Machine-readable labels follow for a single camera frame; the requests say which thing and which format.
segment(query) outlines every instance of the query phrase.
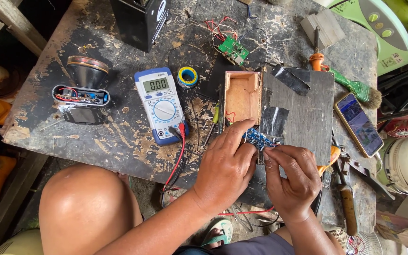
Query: smartphone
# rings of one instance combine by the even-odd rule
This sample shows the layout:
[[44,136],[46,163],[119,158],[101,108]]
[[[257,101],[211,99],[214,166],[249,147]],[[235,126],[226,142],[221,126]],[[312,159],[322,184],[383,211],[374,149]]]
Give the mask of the smartphone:
[[382,148],[382,138],[352,93],[337,101],[335,110],[365,157],[374,156]]

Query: wooden box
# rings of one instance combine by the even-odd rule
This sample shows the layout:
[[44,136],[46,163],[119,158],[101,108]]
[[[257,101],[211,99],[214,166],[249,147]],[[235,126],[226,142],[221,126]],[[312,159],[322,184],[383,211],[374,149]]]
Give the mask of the wooden box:
[[248,118],[261,121],[263,72],[228,71],[225,74],[224,97],[220,99],[224,118],[236,122]]

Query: worn table surface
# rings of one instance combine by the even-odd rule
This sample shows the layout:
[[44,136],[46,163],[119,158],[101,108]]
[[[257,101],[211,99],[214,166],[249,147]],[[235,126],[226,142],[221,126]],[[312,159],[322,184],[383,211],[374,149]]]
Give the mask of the worn table surface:
[[[261,41],[265,37],[261,31],[255,30],[242,40],[251,50],[244,64],[248,70],[258,68],[264,61],[309,68],[308,58],[313,48],[300,27],[300,21],[320,9],[323,7],[311,0],[295,0],[283,6],[254,1],[251,11],[259,19],[252,20],[247,18],[246,6],[235,0],[173,0],[172,22],[163,27],[154,48],[146,54],[120,40],[109,1],[74,0],[14,102],[1,130],[4,142],[164,183],[178,156],[171,152],[178,152],[179,144],[163,147],[155,144],[135,90],[133,74],[155,67],[170,66],[173,72],[177,72],[180,67],[192,66],[201,79],[207,79],[216,52],[206,38],[204,20],[220,20],[224,15],[238,21],[237,24],[224,24],[233,26],[239,35],[256,27],[267,32],[269,54]],[[185,10],[189,11],[191,18],[187,18]],[[355,23],[340,16],[336,18],[346,38],[322,50],[325,64],[349,79],[376,87],[374,36]],[[193,38],[196,39],[173,51],[167,62],[170,50]],[[59,114],[51,97],[51,89],[57,84],[73,85],[65,68],[70,55],[88,56],[110,67],[109,75],[102,83],[102,88],[110,92],[112,99],[112,103],[102,109],[106,124],[75,125],[63,121]],[[335,84],[335,99],[345,93],[342,86]],[[215,102],[199,97],[193,91],[189,91],[187,96],[179,95],[190,125],[190,135],[187,138],[186,168],[176,184],[189,188],[195,182],[201,158],[197,149],[198,140],[202,142],[207,134]],[[375,121],[375,111],[367,113]],[[340,144],[348,148],[351,156],[360,160],[366,168],[374,169],[375,160],[362,157],[337,116],[333,116],[333,127]],[[294,145],[293,139],[286,143]],[[374,227],[375,194],[355,175],[351,176],[351,184],[355,189],[360,231],[371,232]],[[330,194],[321,204],[325,210],[323,222],[344,226],[339,193],[332,187]],[[265,172],[261,167],[258,167],[239,200],[264,208],[271,206],[265,191]]]

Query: black battery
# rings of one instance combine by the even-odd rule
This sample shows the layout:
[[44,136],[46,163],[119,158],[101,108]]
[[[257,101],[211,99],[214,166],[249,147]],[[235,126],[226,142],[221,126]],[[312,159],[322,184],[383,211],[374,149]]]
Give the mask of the black battery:
[[149,52],[170,12],[171,0],[110,0],[123,42]]

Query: shorts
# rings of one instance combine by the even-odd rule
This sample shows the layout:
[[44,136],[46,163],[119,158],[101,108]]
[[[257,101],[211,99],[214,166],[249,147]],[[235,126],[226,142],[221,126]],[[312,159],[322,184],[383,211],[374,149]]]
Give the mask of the shorts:
[[218,246],[210,251],[200,246],[181,246],[173,255],[294,255],[294,248],[277,234]]

